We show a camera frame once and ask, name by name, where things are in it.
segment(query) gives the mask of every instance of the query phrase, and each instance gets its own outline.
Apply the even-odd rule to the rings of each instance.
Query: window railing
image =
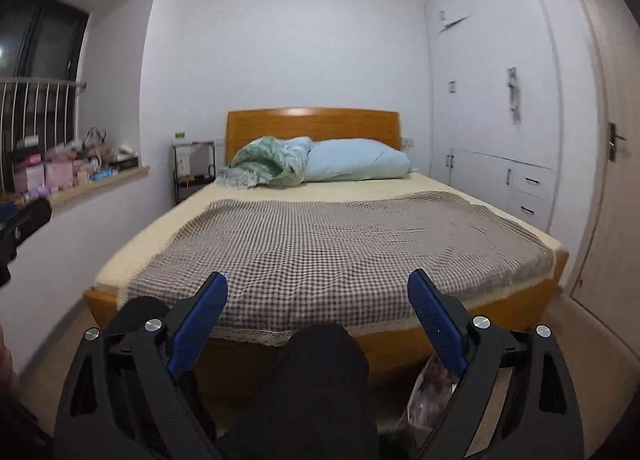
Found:
[[[44,151],[76,136],[76,97],[86,83],[35,77],[0,77],[0,184],[13,185],[18,141],[37,135]]]

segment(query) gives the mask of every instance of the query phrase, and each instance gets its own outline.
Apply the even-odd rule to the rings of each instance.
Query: silver screw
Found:
[[[477,315],[474,318],[474,325],[477,326],[478,328],[483,328],[483,329],[489,328],[489,326],[491,325],[491,321],[489,321],[483,315]]]
[[[87,341],[94,341],[95,339],[98,338],[98,335],[100,335],[100,330],[97,329],[96,327],[94,328],[89,328],[85,333],[84,333],[84,338]]]
[[[538,325],[536,327],[536,332],[540,337],[551,337],[551,330],[548,326]]]
[[[159,319],[150,319],[145,323],[145,330],[147,332],[155,332],[162,326],[162,321]]]

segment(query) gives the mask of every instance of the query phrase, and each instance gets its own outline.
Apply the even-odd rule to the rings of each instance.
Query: wooden floor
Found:
[[[586,453],[590,456],[609,434],[638,388],[640,365],[570,300],[554,298],[543,322],[552,328],[572,374],[582,413]],[[63,381],[76,347],[84,330],[94,325],[90,312],[82,306],[22,377],[21,400],[48,433],[53,432]],[[508,382],[508,371],[501,372],[470,452],[488,444]],[[394,428],[411,388],[412,381],[408,380],[393,389],[373,393],[381,430]],[[220,431],[228,429],[242,411],[241,406],[223,405],[215,400],[204,403]]]

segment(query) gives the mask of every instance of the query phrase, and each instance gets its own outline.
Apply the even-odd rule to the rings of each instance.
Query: window sill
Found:
[[[57,195],[49,198],[49,203],[53,208],[53,211],[60,211],[70,207],[78,201],[88,199],[97,194],[106,193],[114,188],[120,187],[127,182],[132,182],[140,178],[144,178],[149,175],[148,167],[136,167],[134,169],[127,169],[120,172],[117,175],[97,180],[89,184],[81,185],[73,189],[67,189]]]

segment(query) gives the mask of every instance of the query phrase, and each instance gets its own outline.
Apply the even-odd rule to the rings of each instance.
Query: wooden bed frame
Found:
[[[399,149],[400,125],[397,112],[348,108],[280,108],[229,112],[226,124],[226,159],[250,141],[263,136],[279,138],[310,136],[330,138],[372,138]],[[558,288],[568,253],[556,252],[553,278],[511,294],[509,297],[475,307],[474,314],[487,316],[497,325],[526,330],[540,321],[549,300]],[[84,299],[101,328],[116,314],[116,296],[96,288]],[[369,383],[373,387],[391,384],[405,376],[415,376],[433,353],[421,328],[387,331],[357,336],[356,341],[369,360]],[[210,339],[196,373],[203,396],[247,398],[258,389],[273,367],[281,348],[259,344]]]

